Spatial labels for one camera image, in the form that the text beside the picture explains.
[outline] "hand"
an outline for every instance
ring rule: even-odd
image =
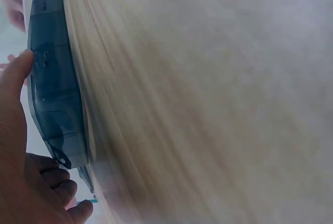
[[[2,0],[11,24],[25,32],[22,0]]]
[[[65,210],[76,193],[68,172],[47,157],[26,154],[27,123],[20,103],[33,54],[25,51],[0,76],[0,223],[83,224],[93,206]]]

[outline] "translucent blue plastic case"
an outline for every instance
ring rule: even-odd
[[[78,168],[92,190],[82,100],[72,61],[63,0],[33,0],[28,48],[34,64],[28,77],[33,120],[60,167]]]

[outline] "finger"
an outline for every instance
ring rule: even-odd
[[[58,195],[62,205],[66,207],[75,196],[77,190],[78,185],[76,182],[68,180],[56,187],[53,191]]]
[[[68,181],[70,178],[69,172],[60,168],[43,172],[41,176],[52,189]]]
[[[52,158],[30,153],[27,153],[27,155],[35,162],[40,173],[59,168],[59,164]]]
[[[24,51],[13,60],[0,77],[0,91],[7,91],[20,99],[25,78],[29,75],[33,62],[33,53]]]
[[[72,217],[74,224],[84,224],[88,218],[93,214],[93,204],[90,201],[83,201],[78,206],[67,210]]]

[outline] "teal object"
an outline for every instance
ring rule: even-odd
[[[33,0],[28,48],[34,63],[28,77],[32,118],[61,168],[78,168],[93,192],[80,88],[68,38],[63,0]]]

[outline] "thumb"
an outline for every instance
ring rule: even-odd
[[[33,52],[25,50],[13,60],[0,76],[0,91],[6,91],[20,99],[25,78],[29,75],[33,63]]]

